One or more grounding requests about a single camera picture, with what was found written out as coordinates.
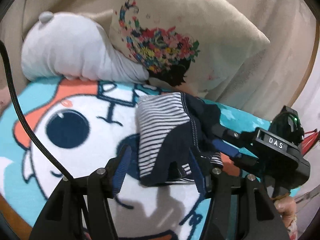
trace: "wooden edge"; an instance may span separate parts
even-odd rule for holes
[[[304,73],[300,84],[298,86],[298,88],[296,89],[295,93],[293,94],[293,96],[291,97],[289,103],[287,104],[287,106],[291,107],[295,101],[298,99],[298,97],[300,96],[302,90],[304,89],[310,75],[313,69],[313,66],[315,64],[316,61],[316,56],[317,56],[317,52],[318,52],[318,46],[319,46],[319,38],[320,38],[320,22],[316,22],[316,36],[315,36],[315,43],[313,44],[313,50],[311,53],[311,57],[309,60],[309,64],[308,67],[306,69],[306,72]]]
[[[21,240],[28,240],[32,227],[28,225],[0,195],[0,211],[8,224]]]

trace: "black braided cable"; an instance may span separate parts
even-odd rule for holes
[[[52,154],[47,150],[46,147],[39,141],[39,139],[36,137],[30,126],[28,125],[23,112],[21,110],[21,107],[19,105],[19,101],[17,98],[16,90],[14,88],[13,79],[12,79],[12,73],[11,73],[11,67],[9,62],[9,56],[7,53],[7,50],[5,48],[5,45],[2,41],[0,41],[0,54],[2,56],[3,64],[4,64],[4,70],[5,70],[5,76],[7,78],[8,88],[12,100],[12,104],[14,109],[16,110],[17,116],[21,122],[22,127],[26,131],[27,135],[30,137],[30,139],[33,141],[33,143],[38,147],[38,149],[44,154],[44,156],[47,157],[47,159],[68,179],[70,182],[74,182],[74,178],[72,175],[66,170],[65,167],[61,165],[58,160],[52,156]]]

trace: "cartoon eye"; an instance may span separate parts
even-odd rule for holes
[[[72,149],[83,144],[89,135],[89,122],[78,111],[61,110],[49,120],[46,133],[49,140],[60,148]]]

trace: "beige pillow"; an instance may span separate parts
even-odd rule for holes
[[[195,96],[205,96],[270,43],[225,0],[113,2],[113,46],[150,77]]]

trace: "beige curtain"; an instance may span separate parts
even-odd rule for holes
[[[312,54],[316,19],[303,0],[227,0],[271,41],[207,95],[271,120],[288,104]]]
[[[270,39],[271,46],[248,59],[207,98],[271,120],[297,90],[311,56],[316,20],[303,0],[227,0]],[[45,10],[85,14],[108,32],[111,0],[16,0],[0,24],[20,93],[27,81],[20,68],[23,37]],[[5,86],[0,66],[0,89]]]

